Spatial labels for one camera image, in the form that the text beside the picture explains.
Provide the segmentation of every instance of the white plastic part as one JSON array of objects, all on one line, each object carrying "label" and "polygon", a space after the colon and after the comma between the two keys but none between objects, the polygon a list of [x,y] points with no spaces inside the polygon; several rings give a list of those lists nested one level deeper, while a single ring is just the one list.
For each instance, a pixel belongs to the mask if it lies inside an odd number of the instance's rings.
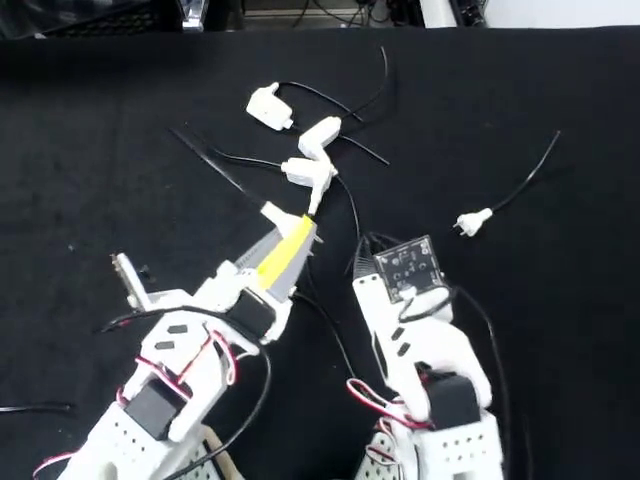
[{"label": "white plastic part", "polygon": [[418,472],[420,480],[503,480],[498,423],[486,411],[479,422],[445,430],[411,431],[397,422],[392,430],[407,480]]},{"label": "white plastic part", "polygon": [[276,226],[283,238],[288,237],[300,223],[300,217],[285,212],[271,202],[265,203],[260,213]]},{"label": "white plastic part", "polygon": [[487,221],[493,215],[493,211],[490,208],[484,208],[479,212],[465,213],[458,217],[454,228],[460,228],[460,235],[467,235],[473,237],[482,224]]},{"label": "white plastic part", "polygon": [[[201,453],[203,440],[204,428],[196,425],[179,444],[158,442],[114,402],[58,478],[162,480]],[[219,478],[210,463],[196,471],[202,472],[198,475],[200,480]],[[196,478],[195,471],[186,478]]]},{"label": "white plastic part", "polygon": [[[434,369],[454,371],[471,380],[478,403],[486,408],[491,404],[491,384],[480,366],[469,339],[448,321],[453,317],[450,305],[437,315],[400,324],[403,303],[392,304],[379,275],[358,278],[353,282],[360,309],[371,333],[376,338],[387,365],[386,384],[402,397],[411,416],[417,421],[429,418],[429,398],[422,387],[415,364],[424,362]],[[417,295],[415,301],[430,308],[442,301],[442,289]],[[402,326],[402,333],[394,332]]]},{"label": "white plastic part", "polygon": [[[223,267],[222,271],[225,272],[222,283],[229,283],[229,278],[235,278],[228,268]],[[137,279],[135,272],[129,274]],[[142,287],[137,295],[148,299],[149,310],[192,305],[220,311],[218,307],[223,302],[212,295],[209,288],[212,281],[205,281],[193,297],[183,290],[147,295]],[[222,295],[229,295],[229,292],[222,291]],[[221,358],[213,343],[208,341],[209,332],[214,330],[248,354],[258,354],[257,347],[218,318],[186,311],[163,315],[143,339],[140,354],[175,375],[181,374],[191,390],[191,398],[169,427],[168,439],[156,441],[150,437],[122,406],[114,402],[91,430],[87,441],[69,461],[60,478],[161,480],[185,466],[187,460],[196,455],[205,436],[202,419],[227,387],[230,366],[226,357]],[[148,366],[139,365],[124,385],[122,397],[129,401],[133,399],[155,375]],[[218,476],[212,468],[205,467],[205,470],[196,469],[186,478],[217,480]]]},{"label": "white plastic part", "polygon": [[329,161],[315,161],[308,158],[290,158],[283,162],[281,167],[287,180],[296,185],[311,187],[309,208],[307,213],[315,215],[322,201],[324,192],[331,185],[331,179],[338,171]]},{"label": "white plastic part", "polygon": [[[393,441],[385,433],[377,432],[369,445],[388,455],[395,455]],[[401,475],[399,465],[381,465],[365,454],[354,480],[400,480],[402,478]]]},{"label": "white plastic part", "polygon": [[293,110],[275,95],[279,87],[280,85],[274,82],[268,87],[257,89],[251,95],[246,108],[249,115],[278,131],[291,128],[293,125]]},{"label": "white plastic part", "polygon": [[131,308],[142,311],[150,310],[152,308],[151,300],[142,286],[142,282],[138,278],[138,274],[133,268],[129,257],[124,253],[119,253],[111,256],[111,262],[127,289],[127,301]]},{"label": "white plastic part", "polygon": [[420,7],[426,28],[458,26],[450,0],[420,0]]},{"label": "white plastic part", "polygon": [[300,135],[298,149],[307,158],[331,163],[324,149],[340,135],[341,126],[342,120],[340,117],[327,117],[320,120]]},{"label": "white plastic part", "polygon": [[[296,220],[297,222],[300,222],[300,217],[296,217]],[[275,320],[273,324],[269,330],[265,332],[263,337],[260,339],[260,342],[267,344],[280,338],[280,335],[282,335],[282,332],[284,332],[284,329],[287,326],[293,302],[291,299],[281,302],[274,298],[274,296],[268,291],[263,289],[260,286],[258,275],[255,270],[245,269],[240,271],[233,263],[225,260],[218,268],[217,275],[214,278],[208,278],[205,280],[200,289],[196,292],[194,295],[194,302],[196,305],[203,308],[212,309],[218,312],[225,312],[235,305],[244,289],[250,291],[253,295],[266,303],[275,313]],[[228,330],[232,329],[229,327],[223,327],[223,329],[219,331],[227,337],[225,332]],[[244,339],[236,343],[246,351],[252,353],[252,355],[256,355],[258,353],[256,347]]]}]

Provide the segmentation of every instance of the white connector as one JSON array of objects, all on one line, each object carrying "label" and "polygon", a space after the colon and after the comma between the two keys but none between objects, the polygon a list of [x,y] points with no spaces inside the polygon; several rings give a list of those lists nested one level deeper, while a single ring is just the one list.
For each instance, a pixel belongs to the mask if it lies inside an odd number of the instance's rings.
[{"label": "white connector", "polygon": [[341,126],[342,119],[340,119],[340,117],[327,117],[320,120],[300,135],[298,139],[298,149],[307,158],[331,163],[324,148],[340,135]]},{"label": "white connector", "polygon": [[275,95],[279,87],[280,84],[274,82],[268,87],[257,89],[251,95],[246,108],[249,115],[278,131],[291,128],[293,125],[293,110]]},{"label": "white connector", "polygon": [[480,210],[479,212],[465,213],[458,217],[458,220],[453,227],[460,228],[460,235],[473,237],[476,233],[478,233],[478,230],[480,230],[482,224],[486,220],[491,218],[492,215],[493,211],[490,208],[485,208],[483,210]]},{"label": "white connector", "polygon": [[290,158],[282,163],[281,169],[291,183],[311,187],[308,213],[315,215],[324,192],[331,185],[331,179],[338,173],[331,161],[328,160],[328,157],[325,161]]}]

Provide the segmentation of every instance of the circuit board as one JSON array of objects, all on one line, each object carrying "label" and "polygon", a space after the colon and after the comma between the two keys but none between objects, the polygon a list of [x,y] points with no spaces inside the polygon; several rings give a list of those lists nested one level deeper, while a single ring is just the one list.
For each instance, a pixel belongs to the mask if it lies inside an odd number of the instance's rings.
[{"label": "circuit board", "polygon": [[402,289],[413,286],[420,294],[443,284],[429,235],[378,253],[374,259],[391,303],[402,301]]}]

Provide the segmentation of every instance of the robotic arm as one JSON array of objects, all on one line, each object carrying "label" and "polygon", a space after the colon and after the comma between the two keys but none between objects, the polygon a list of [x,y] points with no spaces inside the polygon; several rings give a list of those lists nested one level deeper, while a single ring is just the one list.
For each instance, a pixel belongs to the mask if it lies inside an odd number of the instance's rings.
[{"label": "robotic arm", "polygon": [[350,381],[363,403],[384,407],[356,479],[502,480],[497,421],[485,410],[491,385],[467,336],[450,323],[452,292],[429,237],[377,255],[365,245],[353,288],[384,381],[398,394],[384,405]]},{"label": "robotic arm", "polygon": [[[289,215],[271,203],[262,213],[276,228],[237,261],[223,262],[193,296],[184,290],[148,294],[126,255],[113,257],[129,303],[142,312],[131,317],[154,312],[162,317],[142,341],[135,372],[70,457],[61,480],[220,478],[211,462],[199,466],[208,432],[201,422],[235,382],[232,347],[243,355],[262,354],[270,377],[262,344],[284,331],[289,297],[316,232],[308,217]],[[252,323],[242,325],[240,318]],[[118,319],[107,329],[126,321]],[[188,472],[181,475],[184,467]],[[236,471],[232,478],[242,477]]]}]

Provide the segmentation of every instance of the red and white wire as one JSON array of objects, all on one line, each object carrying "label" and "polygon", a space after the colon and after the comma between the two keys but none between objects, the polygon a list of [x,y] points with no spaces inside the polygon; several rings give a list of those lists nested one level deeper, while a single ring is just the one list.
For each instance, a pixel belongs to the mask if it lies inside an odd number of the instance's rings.
[{"label": "red and white wire", "polygon": [[129,403],[129,400],[124,397],[124,395],[122,394],[122,390],[122,386],[118,387],[118,390],[116,390],[116,403],[121,407],[126,407]]},{"label": "red and white wire", "polygon": [[211,336],[216,341],[225,357],[227,357],[227,361],[229,362],[229,370],[227,370],[227,385],[233,385],[236,383],[236,378],[238,375],[238,361],[236,360],[235,355],[231,351],[231,346],[229,342],[227,342],[226,338],[222,336],[222,334],[216,330],[211,332]]},{"label": "red and white wire", "polygon": [[382,433],[386,434],[389,437],[391,443],[393,443],[393,446],[395,447],[397,445],[396,437],[391,431],[391,425],[387,425],[387,420],[384,418],[378,419],[377,427]]},{"label": "red and white wire", "polygon": [[71,457],[73,457],[73,455],[75,455],[75,453],[76,452],[66,452],[66,453],[61,453],[59,455],[54,455],[53,457],[45,458],[42,461],[42,463],[38,465],[38,467],[33,471],[33,473],[31,474],[31,478],[33,478],[33,480],[37,480],[38,474],[42,470],[44,470],[47,467],[50,467],[55,463],[62,462],[64,460],[69,460]]},{"label": "red and white wire", "polygon": [[[368,395],[373,397],[376,401],[364,395],[359,388],[364,389]],[[381,413],[382,415],[392,418],[398,423],[401,423],[407,428],[418,429],[418,428],[427,428],[429,427],[429,422],[417,422],[410,415],[404,413],[401,414],[399,412],[400,406],[398,404],[393,404],[388,400],[381,397],[377,394],[369,385],[367,385],[362,380],[358,380],[356,378],[350,378],[347,380],[347,390],[349,393],[353,395],[357,400],[361,403],[364,403],[369,408]]]},{"label": "red and white wire", "polygon": [[364,451],[367,454],[367,457],[383,467],[390,467],[398,464],[393,455],[380,450],[376,445],[369,444],[364,447]]},{"label": "red and white wire", "polygon": [[171,380],[167,376],[166,373],[164,373],[164,371],[162,371],[162,369],[158,365],[153,363],[151,360],[147,360],[146,358],[138,355],[136,357],[136,363],[138,365],[145,365],[146,367],[148,367],[153,373],[156,374],[156,376],[162,381],[162,383],[164,383],[167,387],[178,394],[178,396],[180,396],[185,402],[188,402],[191,399],[191,395],[182,390],[175,382],[173,382],[173,380]]}]

